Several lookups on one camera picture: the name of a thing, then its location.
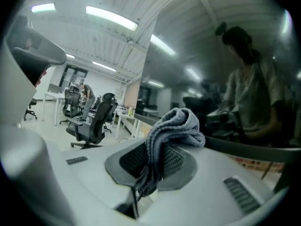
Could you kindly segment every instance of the table leg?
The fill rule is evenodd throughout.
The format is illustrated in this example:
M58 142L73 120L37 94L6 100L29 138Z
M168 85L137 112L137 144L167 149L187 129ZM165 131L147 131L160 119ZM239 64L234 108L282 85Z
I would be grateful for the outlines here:
M115 124L116 113L117 113L117 111L114 111L114 117L113 117L113 120L112 120L112 123L111 123L112 125Z
M59 114L61 114L61 110L62 110L62 102L63 102L63 100L60 100L60 111L58 112Z
M138 136L139 136L140 124L141 124L141 121L140 121L140 120L138 120L138 125L137 125L137 129L136 129L135 138L138 138Z
M44 99L43 99L43 115L42 115L42 121L44 120L45 101L46 101L46 95L44 95Z
M57 119L57 109L58 109L58 99L56 99L56 105L55 105L55 126L56 126L56 119Z
M118 119L117 129L116 129L116 134L115 134L115 140L118 140L118 133L119 133L120 123L121 123L121 116Z
M136 126L137 126L137 122L138 122L138 120L137 119L135 119L135 122L134 122L134 126L133 126L133 129L132 129L132 135L131 135L131 139L133 139L134 138L134 135L135 135L135 129L136 129Z

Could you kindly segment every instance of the ceiling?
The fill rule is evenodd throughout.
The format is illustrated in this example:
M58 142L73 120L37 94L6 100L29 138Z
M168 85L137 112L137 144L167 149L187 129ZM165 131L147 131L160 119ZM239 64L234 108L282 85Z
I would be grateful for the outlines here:
M33 5L50 2L55 3L55 12L31 12ZM119 14L138 27L133 32L87 15L86 6ZM183 67L190 64L199 69L202 78L224 83L238 61L214 35L217 25L226 21L228 28L244 28L252 36L254 48L272 54L284 16L273 0L27 0L21 13L29 17L34 29L76 57L70 62L125 84L141 77L146 55L145 72L167 84L187 83ZM153 44L148 49L152 34L172 47L176 56Z

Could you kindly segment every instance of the woman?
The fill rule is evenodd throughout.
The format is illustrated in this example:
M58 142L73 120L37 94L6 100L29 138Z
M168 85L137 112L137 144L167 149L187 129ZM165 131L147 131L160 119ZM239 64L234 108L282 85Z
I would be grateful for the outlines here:
M247 143L266 145L282 128L284 92L271 60L252 48L252 37L242 28L226 31L224 22L216 31L240 60L240 68L229 76L224 100L238 105Z

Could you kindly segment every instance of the ceiling light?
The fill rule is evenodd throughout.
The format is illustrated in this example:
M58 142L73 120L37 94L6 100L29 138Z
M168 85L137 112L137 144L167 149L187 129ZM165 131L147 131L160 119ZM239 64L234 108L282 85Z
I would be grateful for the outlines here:
M197 80L200 81L201 78L197 75L197 73L195 73L195 71L193 69L187 69L187 71L192 75L192 77Z
M104 19L108 19L108 20L115 22L121 26L124 26L132 31L135 31L136 28L138 27L138 24L128 20L127 18L122 17L122 16L117 15L112 12L106 11L106 10L102 10L100 8L86 6L86 13L97 16L97 17L102 17Z
M75 58L73 55L68 55L66 54L67 57L70 57L70 58Z
M285 23L284 23L282 33L286 33L288 31L288 29L291 25L291 21L292 21L292 18L291 18L290 13L287 10L285 10Z
M43 11L53 11L53 10L55 10L54 3L41 4L41 5L37 5L37 6L32 7L32 12L33 13L43 12Z
M301 71L297 73L297 79L301 80Z
M153 82L153 81L149 81L149 84L151 85L155 85L155 86L158 86L158 87L164 87L163 84L159 83L159 82Z
M108 69L108 70L112 70L112 71L116 72L116 70L114 70L114 69L112 69L112 68L110 68L110 67L108 67L108 66L102 65L102 64L97 63L97 62L94 62L94 61L92 61L92 63L95 64L95 65L99 65L99 66L101 66L101 67L103 67L103 68L106 68L106 69Z
M169 55L175 55L175 52L167 45L165 44L162 40L160 40L158 37L152 34L150 41L157 45L160 49L168 53Z
M188 92L191 93L191 94L195 94L196 93L193 89L189 89Z

